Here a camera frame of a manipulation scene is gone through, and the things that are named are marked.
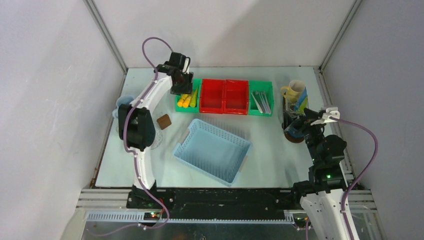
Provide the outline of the clear glass rectangular container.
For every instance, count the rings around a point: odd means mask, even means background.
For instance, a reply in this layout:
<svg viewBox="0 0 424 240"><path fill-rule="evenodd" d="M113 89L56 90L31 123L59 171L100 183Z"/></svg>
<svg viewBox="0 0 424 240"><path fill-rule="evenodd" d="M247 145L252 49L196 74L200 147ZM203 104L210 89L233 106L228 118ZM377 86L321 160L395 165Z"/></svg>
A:
<svg viewBox="0 0 424 240"><path fill-rule="evenodd" d="M293 115L296 114L299 116L305 115L304 113L297 113L294 110L294 105L295 105L295 102L289 101L287 98L283 98L283 111L285 113L291 113Z"/></svg>

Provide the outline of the lime green toothpaste tube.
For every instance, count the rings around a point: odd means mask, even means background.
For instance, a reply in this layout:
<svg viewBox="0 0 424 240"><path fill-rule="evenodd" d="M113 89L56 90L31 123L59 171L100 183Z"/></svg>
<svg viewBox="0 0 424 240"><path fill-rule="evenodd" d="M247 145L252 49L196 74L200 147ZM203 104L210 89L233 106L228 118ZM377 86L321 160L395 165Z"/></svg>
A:
<svg viewBox="0 0 424 240"><path fill-rule="evenodd" d="M296 112L299 114L304 113L304 109L307 108L309 106L309 102L308 102L308 96L306 95L305 97L303 97L302 99L299 99L296 102Z"/></svg>

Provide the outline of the dark blue ceramic mug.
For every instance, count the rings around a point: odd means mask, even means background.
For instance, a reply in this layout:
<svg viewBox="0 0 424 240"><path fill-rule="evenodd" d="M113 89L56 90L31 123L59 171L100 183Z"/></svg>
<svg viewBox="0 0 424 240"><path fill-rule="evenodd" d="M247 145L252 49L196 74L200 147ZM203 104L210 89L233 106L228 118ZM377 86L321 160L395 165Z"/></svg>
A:
<svg viewBox="0 0 424 240"><path fill-rule="evenodd" d="M299 129L297 128L296 132L284 132L283 133L285 135L285 137L292 142L296 142L296 141L303 141L304 140L304 135L301 131L299 131Z"/></svg>

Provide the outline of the blue toothpaste tube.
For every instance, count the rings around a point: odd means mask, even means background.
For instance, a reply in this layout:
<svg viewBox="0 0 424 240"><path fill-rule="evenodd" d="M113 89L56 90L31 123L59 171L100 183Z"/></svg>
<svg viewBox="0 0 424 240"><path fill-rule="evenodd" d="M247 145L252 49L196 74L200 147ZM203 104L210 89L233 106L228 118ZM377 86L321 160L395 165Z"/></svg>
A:
<svg viewBox="0 0 424 240"><path fill-rule="evenodd" d="M304 98L305 96L307 96L308 94L307 94L307 89L305 88L304 90L303 90L303 92L300 94L300 96L299 96L299 98L297 99L297 101L299 100L299 99L302 99L302 98ZM296 111L296 103L297 103L297 101L295 102L295 104L294 104L294 110Z"/></svg>

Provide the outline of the green bin with toothpaste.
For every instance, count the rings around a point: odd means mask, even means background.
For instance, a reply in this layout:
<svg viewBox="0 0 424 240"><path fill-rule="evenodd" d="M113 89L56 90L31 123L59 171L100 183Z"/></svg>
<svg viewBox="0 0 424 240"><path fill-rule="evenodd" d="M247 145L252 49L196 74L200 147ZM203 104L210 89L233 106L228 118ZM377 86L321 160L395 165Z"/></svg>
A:
<svg viewBox="0 0 424 240"><path fill-rule="evenodd" d="M200 93L202 79L195 78L192 83L191 94L181 94L175 97L175 110L184 113L198 113L200 108Z"/></svg>

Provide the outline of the yellow ceramic mug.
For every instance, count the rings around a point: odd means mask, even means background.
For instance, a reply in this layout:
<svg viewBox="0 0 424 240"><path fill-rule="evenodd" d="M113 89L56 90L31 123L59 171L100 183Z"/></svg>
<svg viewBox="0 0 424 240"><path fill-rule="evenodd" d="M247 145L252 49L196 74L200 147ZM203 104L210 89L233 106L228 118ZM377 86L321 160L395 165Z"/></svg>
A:
<svg viewBox="0 0 424 240"><path fill-rule="evenodd" d="M306 84L298 79L291 80L288 86L282 86L280 92L286 101L295 103L297 102L304 90L306 89Z"/></svg>

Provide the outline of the green bin with toothbrushes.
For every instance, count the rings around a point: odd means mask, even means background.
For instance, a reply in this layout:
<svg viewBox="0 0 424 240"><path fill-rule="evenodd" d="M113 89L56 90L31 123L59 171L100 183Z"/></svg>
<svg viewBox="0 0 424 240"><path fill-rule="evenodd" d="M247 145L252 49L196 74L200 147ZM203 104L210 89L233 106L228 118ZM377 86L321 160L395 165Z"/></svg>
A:
<svg viewBox="0 0 424 240"><path fill-rule="evenodd" d="M249 91L249 103L248 103L248 115L252 116L262 116L262 117L271 117L273 115L274 108L274 94L273 94L273 84L271 81L256 81L250 80L248 82L248 91ZM260 106L262 107L263 113L260 113L257 109L257 106L252 98L251 93L254 93L257 98ZM271 114L267 114L266 108L264 107L262 92L266 93L266 97L270 106Z"/></svg>

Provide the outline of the glass jar with brown lid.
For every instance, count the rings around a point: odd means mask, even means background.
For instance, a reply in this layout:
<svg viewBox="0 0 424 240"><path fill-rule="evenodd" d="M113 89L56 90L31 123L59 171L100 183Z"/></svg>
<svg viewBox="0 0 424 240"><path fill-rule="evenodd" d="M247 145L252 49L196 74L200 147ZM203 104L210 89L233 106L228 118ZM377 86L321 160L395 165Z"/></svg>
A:
<svg viewBox="0 0 424 240"><path fill-rule="evenodd" d="M158 126L161 130L168 128L172 124L172 121L171 121L170 116L168 114L164 114L164 115L160 116L156 120L156 122L157 122L157 124L158 124Z"/></svg>

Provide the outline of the red plastic bin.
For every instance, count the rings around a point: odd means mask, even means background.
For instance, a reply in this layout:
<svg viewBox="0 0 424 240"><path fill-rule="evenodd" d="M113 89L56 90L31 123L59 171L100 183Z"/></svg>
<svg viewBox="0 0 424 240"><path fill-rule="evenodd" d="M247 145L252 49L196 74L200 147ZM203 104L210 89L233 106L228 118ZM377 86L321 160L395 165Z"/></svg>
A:
<svg viewBox="0 0 424 240"><path fill-rule="evenodd" d="M247 80L202 79L200 113L247 115L248 106L249 82Z"/></svg>

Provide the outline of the light blue ceramic mug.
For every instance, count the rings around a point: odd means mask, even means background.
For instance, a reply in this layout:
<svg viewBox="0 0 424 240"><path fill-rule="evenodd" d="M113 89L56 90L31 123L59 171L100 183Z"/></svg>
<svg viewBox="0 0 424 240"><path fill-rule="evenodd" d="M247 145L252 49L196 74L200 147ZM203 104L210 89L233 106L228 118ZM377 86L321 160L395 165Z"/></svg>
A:
<svg viewBox="0 0 424 240"><path fill-rule="evenodd" d="M130 104L135 98L131 95L123 95L120 96L115 103L115 109L112 111L112 117L114 119L118 118L118 111L119 111L119 107L121 105L128 105Z"/></svg>

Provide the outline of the light blue plastic basket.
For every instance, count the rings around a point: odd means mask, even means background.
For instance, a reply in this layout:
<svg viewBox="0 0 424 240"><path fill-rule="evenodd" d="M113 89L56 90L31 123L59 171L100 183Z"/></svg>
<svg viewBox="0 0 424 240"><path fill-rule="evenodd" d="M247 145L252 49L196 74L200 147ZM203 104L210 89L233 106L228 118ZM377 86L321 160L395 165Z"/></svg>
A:
<svg viewBox="0 0 424 240"><path fill-rule="evenodd" d="M250 141L195 118L172 155L197 172L232 187L252 147Z"/></svg>

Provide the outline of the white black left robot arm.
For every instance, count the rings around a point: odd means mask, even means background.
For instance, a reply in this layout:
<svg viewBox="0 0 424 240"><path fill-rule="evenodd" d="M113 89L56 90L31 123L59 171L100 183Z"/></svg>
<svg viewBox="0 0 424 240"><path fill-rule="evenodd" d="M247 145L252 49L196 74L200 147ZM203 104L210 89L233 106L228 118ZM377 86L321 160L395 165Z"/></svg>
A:
<svg viewBox="0 0 424 240"><path fill-rule="evenodd" d="M156 137L152 113L166 93L191 94L194 74L190 71L191 58L172 52L169 60L153 70L153 79L131 103L118 107L118 133L126 152L134 157L134 187L143 189L138 201L145 208L153 208L158 194L151 160L151 146Z"/></svg>

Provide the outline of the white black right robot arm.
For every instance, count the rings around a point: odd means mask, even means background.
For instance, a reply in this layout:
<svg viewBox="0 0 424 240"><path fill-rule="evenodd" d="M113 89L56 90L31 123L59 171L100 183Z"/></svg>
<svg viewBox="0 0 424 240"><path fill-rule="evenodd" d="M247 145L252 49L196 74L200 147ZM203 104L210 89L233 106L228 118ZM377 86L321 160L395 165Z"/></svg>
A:
<svg viewBox="0 0 424 240"><path fill-rule="evenodd" d="M303 110L289 130L302 134L312 166L308 180L291 188L291 204L307 214L305 228L312 227L320 240L357 240L359 235L347 201L348 185L340 162L345 159L347 142L337 135L324 134L327 123L340 117L337 107L320 111Z"/></svg>

